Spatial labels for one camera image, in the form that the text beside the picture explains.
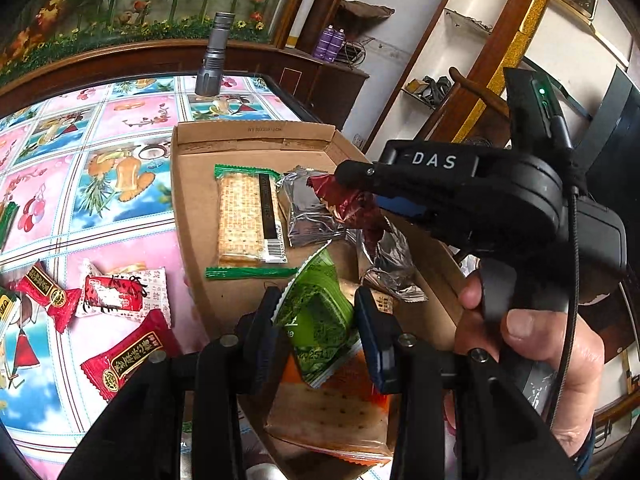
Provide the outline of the person's right hand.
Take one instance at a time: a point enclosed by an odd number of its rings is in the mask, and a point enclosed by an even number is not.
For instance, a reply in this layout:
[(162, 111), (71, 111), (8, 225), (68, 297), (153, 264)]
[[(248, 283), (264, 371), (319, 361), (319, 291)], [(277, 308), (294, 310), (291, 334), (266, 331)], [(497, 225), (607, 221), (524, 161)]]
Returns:
[[(562, 312), (513, 309), (502, 319), (499, 333), (492, 334), (477, 311), (482, 283), (476, 272), (465, 279), (458, 299), (464, 312), (454, 335), (454, 352), (465, 354), (474, 348), (486, 350), (495, 360), (511, 347), (523, 358), (560, 367), (566, 315)], [(604, 367), (604, 344), (589, 325), (578, 318), (572, 354), (559, 398), (552, 434), (570, 457), (587, 441), (596, 410)]]

